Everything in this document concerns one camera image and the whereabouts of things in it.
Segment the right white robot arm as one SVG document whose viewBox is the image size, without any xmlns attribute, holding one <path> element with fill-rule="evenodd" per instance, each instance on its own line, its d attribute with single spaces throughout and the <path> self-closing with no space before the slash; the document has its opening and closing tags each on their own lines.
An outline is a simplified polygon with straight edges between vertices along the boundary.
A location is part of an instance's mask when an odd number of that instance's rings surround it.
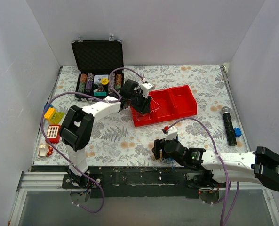
<svg viewBox="0 0 279 226">
<path fill-rule="evenodd" d="M 235 181 L 261 184 L 279 192 L 279 155 L 266 147 L 217 155 L 203 148 L 186 148 L 175 139 L 156 139 L 152 152 L 155 159 L 172 158 L 185 168 L 205 171 L 201 180 L 207 187 Z"/>
</svg>

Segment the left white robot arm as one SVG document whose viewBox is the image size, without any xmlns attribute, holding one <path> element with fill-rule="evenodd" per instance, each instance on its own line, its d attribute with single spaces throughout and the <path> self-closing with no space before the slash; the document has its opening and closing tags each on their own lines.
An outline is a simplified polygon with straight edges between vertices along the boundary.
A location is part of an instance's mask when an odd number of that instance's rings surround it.
<svg viewBox="0 0 279 226">
<path fill-rule="evenodd" d="M 85 107 L 69 108 L 60 128 L 60 137 L 68 151 L 69 170 L 74 174 L 72 182 L 78 188 L 88 185 L 89 177 L 85 147 L 89 143 L 93 125 L 113 113 L 132 107 L 140 114 L 151 111 L 151 96 L 154 85 L 148 82 L 138 84 L 126 80 L 118 93 L 112 92 L 103 100 Z"/>
</svg>

